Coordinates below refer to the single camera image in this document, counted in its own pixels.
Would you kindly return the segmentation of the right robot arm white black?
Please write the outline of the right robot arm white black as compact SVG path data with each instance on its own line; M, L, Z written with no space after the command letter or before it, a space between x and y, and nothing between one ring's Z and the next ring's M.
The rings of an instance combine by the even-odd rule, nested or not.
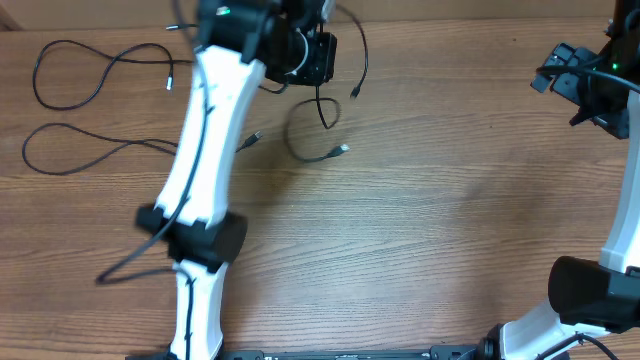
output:
M617 0L599 52L558 44L531 86L578 107L584 122L627 140L628 157L609 236L596 260L558 258L547 296L521 318L496 325L464 359L566 359L591 343L609 359L602 338L639 325L639 1Z

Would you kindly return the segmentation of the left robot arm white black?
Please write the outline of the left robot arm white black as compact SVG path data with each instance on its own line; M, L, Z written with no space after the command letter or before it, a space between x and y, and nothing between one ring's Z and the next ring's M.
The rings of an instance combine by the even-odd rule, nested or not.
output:
M162 359L216 359L228 268L247 233L228 209L240 133L264 79L316 86L333 75L337 40L318 26L333 1L202 1L188 109L168 179L139 226L168 244L176 275L176 331Z

